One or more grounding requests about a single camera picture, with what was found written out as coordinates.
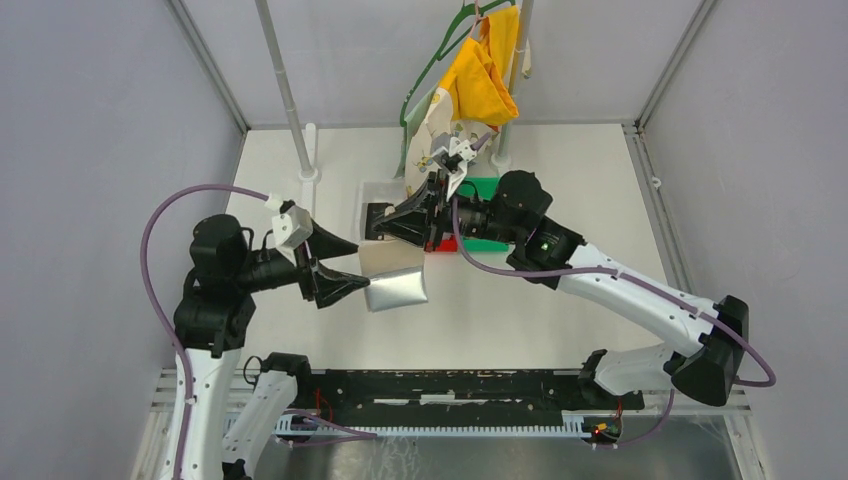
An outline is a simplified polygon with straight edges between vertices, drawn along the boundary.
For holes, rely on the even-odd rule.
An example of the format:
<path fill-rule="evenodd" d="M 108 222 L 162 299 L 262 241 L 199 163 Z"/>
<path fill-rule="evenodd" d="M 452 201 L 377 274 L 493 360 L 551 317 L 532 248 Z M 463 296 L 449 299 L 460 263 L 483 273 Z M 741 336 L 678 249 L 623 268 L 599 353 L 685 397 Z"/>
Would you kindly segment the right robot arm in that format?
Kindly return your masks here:
<path fill-rule="evenodd" d="M 509 245 L 505 267 L 475 267 L 592 301 L 658 337 L 655 346 L 589 356 L 577 392 L 591 408 L 645 389 L 675 389 L 704 405 L 725 405 L 748 353 L 748 305 L 731 295 L 698 297 L 613 260 L 550 219 L 552 202 L 531 172 L 507 172 L 483 199 L 451 190 L 446 173 L 437 171 L 397 205 L 369 204 L 365 232 L 369 239 L 389 236 L 426 252 L 448 236 L 460 252 L 467 239 Z"/>

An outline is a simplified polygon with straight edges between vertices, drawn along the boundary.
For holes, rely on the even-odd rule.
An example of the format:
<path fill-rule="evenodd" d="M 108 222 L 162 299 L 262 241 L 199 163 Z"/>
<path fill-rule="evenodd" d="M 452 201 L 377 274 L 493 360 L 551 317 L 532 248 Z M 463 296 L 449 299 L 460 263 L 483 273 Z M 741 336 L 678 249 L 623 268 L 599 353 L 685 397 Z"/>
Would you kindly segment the beige card holder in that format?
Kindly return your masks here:
<path fill-rule="evenodd" d="M 400 240 L 369 241 L 360 246 L 367 309 L 382 312 L 428 302 L 424 252 Z"/>

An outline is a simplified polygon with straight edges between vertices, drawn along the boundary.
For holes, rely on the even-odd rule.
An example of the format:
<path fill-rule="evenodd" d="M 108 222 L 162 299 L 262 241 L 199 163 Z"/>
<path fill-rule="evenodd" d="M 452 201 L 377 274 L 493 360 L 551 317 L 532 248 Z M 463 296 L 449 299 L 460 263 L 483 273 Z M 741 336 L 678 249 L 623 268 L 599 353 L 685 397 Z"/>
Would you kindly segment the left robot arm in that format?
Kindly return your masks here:
<path fill-rule="evenodd" d="M 314 394 L 307 356 L 274 352 L 260 362 L 247 406 L 225 425 L 233 374 L 256 311 L 258 292 L 296 285 L 317 308 L 367 287 L 369 279 L 332 270 L 323 260 L 353 255 L 357 244 L 314 223 L 308 214 L 275 220 L 280 250 L 251 245 L 253 231 L 228 214 L 200 221 L 189 253 L 193 267 L 174 313 L 177 403 L 161 476 L 164 479 L 250 479 L 287 407 Z"/>

